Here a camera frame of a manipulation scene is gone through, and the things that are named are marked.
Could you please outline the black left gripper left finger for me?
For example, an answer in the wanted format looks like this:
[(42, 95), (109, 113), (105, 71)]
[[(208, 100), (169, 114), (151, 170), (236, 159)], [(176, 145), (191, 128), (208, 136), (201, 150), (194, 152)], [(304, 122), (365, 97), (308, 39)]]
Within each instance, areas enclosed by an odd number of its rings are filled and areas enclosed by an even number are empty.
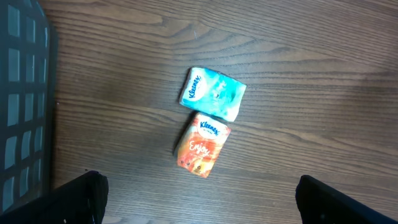
[(1, 215), (1, 224), (101, 224), (108, 193), (107, 177), (89, 171), (48, 195)]

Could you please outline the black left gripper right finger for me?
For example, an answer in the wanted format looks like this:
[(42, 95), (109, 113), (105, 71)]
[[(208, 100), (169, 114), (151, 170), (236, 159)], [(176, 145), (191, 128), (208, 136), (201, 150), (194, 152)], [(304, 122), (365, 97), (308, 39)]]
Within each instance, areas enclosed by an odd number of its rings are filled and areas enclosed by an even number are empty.
[(303, 224), (397, 224), (310, 175), (301, 176), (295, 200)]

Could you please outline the orange tissue packet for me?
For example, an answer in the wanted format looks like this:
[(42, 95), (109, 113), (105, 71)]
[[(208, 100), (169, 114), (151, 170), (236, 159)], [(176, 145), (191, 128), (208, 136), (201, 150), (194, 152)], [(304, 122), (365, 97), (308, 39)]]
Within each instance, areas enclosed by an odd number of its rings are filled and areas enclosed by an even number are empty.
[(224, 123), (196, 113), (175, 149), (177, 165), (207, 178), (230, 132)]

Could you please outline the green tissue packet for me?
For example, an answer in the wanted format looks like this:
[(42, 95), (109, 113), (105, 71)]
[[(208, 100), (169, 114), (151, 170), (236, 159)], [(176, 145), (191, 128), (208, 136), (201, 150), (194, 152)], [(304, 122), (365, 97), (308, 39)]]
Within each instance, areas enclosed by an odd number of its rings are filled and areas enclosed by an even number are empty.
[(233, 122), (246, 91), (246, 85), (224, 73), (192, 67), (179, 103), (187, 108)]

